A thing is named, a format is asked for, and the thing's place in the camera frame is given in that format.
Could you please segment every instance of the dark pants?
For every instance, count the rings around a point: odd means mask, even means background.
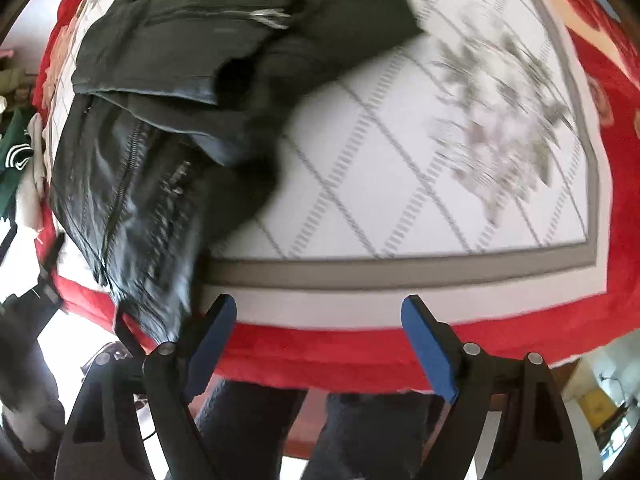
[[[223,381],[196,425],[225,480],[277,480],[306,392]],[[418,471],[433,396],[330,394],[303,480],[409,480]]]

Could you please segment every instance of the person's leg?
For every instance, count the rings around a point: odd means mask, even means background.
[[[220,383],[195,421],[222,478],[278,480],[284,442],[305,396],[303,390]]]
[[[302,480],[408,480],[420,468],[430,399],[415,392],[329,395]]]
[[[12,365],[5,362],[0,372],[0,478],[52,479],[65,431],[56,379],[37,342]]]

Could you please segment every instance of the green jacket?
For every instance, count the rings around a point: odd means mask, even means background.
[[[27,126],[35,108],[18,108],[4,136],[0,138],[0,218],[6,217],[24,168],[33,156]]]

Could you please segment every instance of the white wall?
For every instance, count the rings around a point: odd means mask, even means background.
[[[62,0],[30,0],[18,16],[0,48],[14,48],[15,66],[37,74],[49,35],[56,25]]]
[[[482,478],[486,472],[491,452],[494,450],[495,436],[498,434],[501,415],[500,412],[489,412],[486,414],[484,428],[482,428],[482,434],[480,435],[478,448],[476,449],[476,455],[474,457],[478,478]]]

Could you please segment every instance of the red blanket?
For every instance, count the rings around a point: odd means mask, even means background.
[[[40,69],[36,105],[42,98],[44,70],[49,65],[52,45],[80,1],[63,0],[60,6],[58,24]],[[587,5],[587,0],[572,2]],[[597,19],[598,23],[609,20],[603,13]],[[610,20],[607,23],[611,30],[618,27]],[[560,362],[640,326],[640,230],[636,225],[640,218],[640,91],[595,47],[576,35],[572,34],[572,38],[585,71],[599,82],[594,86],[598,108],[613,117],[612,124],[608,121],[610,126],[602,129],[614,184],[608,291],[524,316],[455,327],[462,341],[475,341],[487,351],[505,357],[521,358],[529,351],[537,351],[547,362]],[[635,73],[635,49],[624,35],[618,36],[616,42],[625,49],[625,62]],[[41,236],[43,245],[38,247],[40,256],[54,236],[50,210],[46,205],[43,210],[46,228]],[[106,294],[60,277],[56,277],[56,285],[70,311],[111,329],[114,305]],[[132,322],[130,326],[150,349],[153,344],[149,338]],[[272,386],[332,391],[428,388],[401,330],[329,332],[238,324],[216,373]]]

